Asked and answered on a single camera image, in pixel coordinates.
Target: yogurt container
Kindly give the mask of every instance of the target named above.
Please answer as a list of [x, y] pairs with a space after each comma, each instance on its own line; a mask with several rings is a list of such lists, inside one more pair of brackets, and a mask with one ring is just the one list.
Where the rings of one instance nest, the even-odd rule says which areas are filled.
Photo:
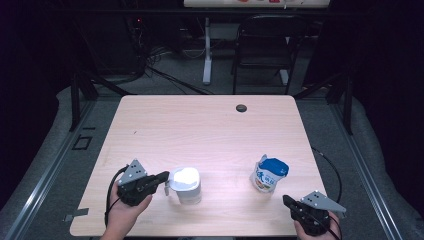
[[200, 174], [196, 168], [174, 169], [169, 174], [168, 185], [177, 192], [181, 204], [197, 204], [202, 200]]
[[288, 173], [289, 166], [287, 164], [277, 158], [268, 158], [265, 154], [256, 163], [250, 179], [256, 189], [269, 193], [275, 190], [277, 182], [286, 177]]

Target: chair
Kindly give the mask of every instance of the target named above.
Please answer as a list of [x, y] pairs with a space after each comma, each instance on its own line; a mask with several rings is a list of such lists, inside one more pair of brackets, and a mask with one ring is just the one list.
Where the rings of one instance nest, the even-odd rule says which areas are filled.
[[242, 21], [238, 28], [232, 66], [233, 94], [236, 94], [237, 69], [281, 69], [288, 71], [285, 94], [308, 24], [299, 16], [256, 15]]

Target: blue lid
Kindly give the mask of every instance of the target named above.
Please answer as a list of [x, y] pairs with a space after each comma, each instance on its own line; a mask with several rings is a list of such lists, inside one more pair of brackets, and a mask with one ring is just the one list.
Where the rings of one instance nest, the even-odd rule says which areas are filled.
[[268, 170], [277, 176], [285, 177], [289, 173], [289, 166], [276, 158], [267, 158], [259, 163], [261, 169]]

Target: table leg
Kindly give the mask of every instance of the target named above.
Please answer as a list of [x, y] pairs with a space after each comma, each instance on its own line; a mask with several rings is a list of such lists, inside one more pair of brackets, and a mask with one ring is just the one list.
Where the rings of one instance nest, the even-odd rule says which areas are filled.
[[280, 79], [283, 86], [287, 86], [287, 82], [289, 81], [289, 74], [287, 70], [280, 69]]
[[203, 84], [211, 84], [212, 57], [211, 57], [211, 37], [209, 18], [205, 21], [205, 68], [203, 70]]

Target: wire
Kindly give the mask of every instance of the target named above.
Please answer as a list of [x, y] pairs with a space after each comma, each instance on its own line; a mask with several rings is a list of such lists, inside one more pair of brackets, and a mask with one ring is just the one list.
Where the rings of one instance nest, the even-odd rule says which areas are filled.
[[157, 70], [157, 69], [155, 69], [155, 68], [153, 68], [153, 67], [151, 67], [151, 66], [146, 66], [146, 68], [150, 69], [150, 70], [151, 70], [154, 74], [156, 74], [156, 75], [158, 75], [158, 76], [161, 76], [161, 77], [163, 77], [163, 78], [167, 79], [168, 81], [178, 83], [178, 84], [180, 84], [180, 85], [182, 85], [182, 86], [184, 86], [184, 87], [186, 87], [186, 88], [189, 88], [189, 89], [191, 89], [191, 90], [193, 90], [193, 91], [195, 91], [195, 92], [197, 92], [197, 93], [199, 93], [199, 94], [201, 94], [201, 95], [209, 95], [209, 94], [213, 94], [211, 91], [209, 91], [209, 90], [207, 90], [207, 89], [199, 88], [199, 87], [193, 86], [193, 85], [191, 85], [191, 84], [188, 84], [188, 83], [186, 83], [186, 82], [183, 82], [183, 81], [181, 81], [181, 80], [178, 80], [178, 79], [176, 79], [175, 77], [170, 76], [170, 75], [168, 75], [168, 74], [166, 74], [166, 73], [163, 73], [163, 72], [161, 72], [161, 71], [159, 71], [159, 70]]
[[143, 73], [140, 72], [140, 73], [134, 74], [131, 77], [120, 79], [120, 80], [110, 80], [110, 79], [108, 79], [108, 82], [113, 83], [115, 85], [120, 85], [120, 84], [124, 84], [124, 83], [133, 82], [133, 81], [139, 79], [142, 76], [143, 76]]
[[[205, 53], [205, 48], [203, 48], [203, 49], [199, 49], [199, 50], [183, 50], [182, 52], [184, 53], [184, 55], [186, 56], [186, 57], [188, 57], [188, 58], [192, 58], [192, 59], [195, 59], [195, 58], [198, 58], [198, 57], [201, 57], [202, 55], [203, 55], [203, 53]], [[194, 52], [194, 51], [201, 51], [199, 54], [197, 54], [196, 56], [191, 56], [190, 54], [188, 54], [188, 52]]]
[[321, 155], [321, 157], [323, 157], [325, 160], [327, 160], [327, 162], [330, 164], [330, 166], [333, 168], [334, 172], [336, 173], [336, 175], [337, 175], [337, 180], [339, 181], [339, 195], [337, 196], [337, 200], [336, 200], [336, 202], [337, 202], [337, 203], [339, 203], [339, 202], [340, 202], [340, 199], [341, 199], [341, 197], [342, 197], [342, 179], [340, 178], [339, 171], [337, 171], [337, 169], [336, 169], [336, 167], [334, 166], [334, 164], [330, 161], [330, 159], [328, 159], [328, 158], [324, 155], [324, 153], [322, 153], [321, 151], [319, 151], [318, 149], [316, 149], [316, 148], [314, 148], [314, 147], [312, 147], [312, 146], [311, 146], [311, 148], [312, 148], [312, 150], [314, 150], [315, 152], [317, 152], [319, 155]]
[[113, 176], [112, 180], [110, 181], [109, 189], [107, 190], [107, 196], [106, 196], [106, 211], [105, 211], [105, 225], [106, 225], [106, 227], [107, 227], [107, 224], [109, 222], [109, 212], [112, 209], [113, 205], [115, 205], [115, 203], [117, 203], [118, 200], [120, 199], [120, 198], [118, 198], [112, 205], [110, 205], [110, 194], [112, 193], [113, 184], [115, 184], [115, 180], [119, 176], [119, 174], [124, 173], [127, 170], [127, 168], [128, 168], [128, 165], [126, 167], [119, 169], [119, 171], [115, 174], [115, 176]]
[[337, 228], [339, 229], [339, 232], [340, 232], [340, 240], [343, 238], [343, 236], [342, 236], [342, 229], [340, 228], [340, 225], [339, 225], [339, 223], [336, 221], [336, 219], [334, 219], [332, 216], [330, 216], [330, 218], [336, 223], [336, 225], [337, 225]]
[[172, 85], [174, 85], [176, 88], [178, 88], [182, 93], [184, 93], [184, 95], [187, 95], [186, 91], [184, 91], [182, 88], [180, 88], [177, 84], [175, 84], [175, 82], [170, 81], [172, 83]]
[[199, 27], [200, 27], [200, 29], [202, 30], [203, 35], [205, 35], [205, 30], [203, 29], [203, 26], [204, 26], [204, 25], [202, 25], [202, 24], [200, 23], [199, 18], [196, 18], [196, 20], [197, 20], [197, 24], [199, 24]]
[[310, 218], [312, 218], [315, 222], [317, 222], [319, 225], [321, 225], [321, 227], [325, 228], [331, 235], [333, 235], [333, 237], [336, 240], [342, 240], [342, 237], [341, 237], [342, 236], [342, 230], [340, 229], [339, 224], [337, 223], [337, 221], [334, 218], [332, 218], [331, 216], [329, 216], [331, 219], [334, 220], [334, 222], [336, 222], [336, 224], [337, 224], [337, 226], [339, 228], [340, 237], [337, 236], [337, 234], [331, 228], [327, 228], [321, 221], [319, 221], [318, 219], [316, 219], [316, 217], [314, 217], [312, 214], [310, 214], [310, 213], [308, 213], [306, 211], [304, 213], [306, 213]]

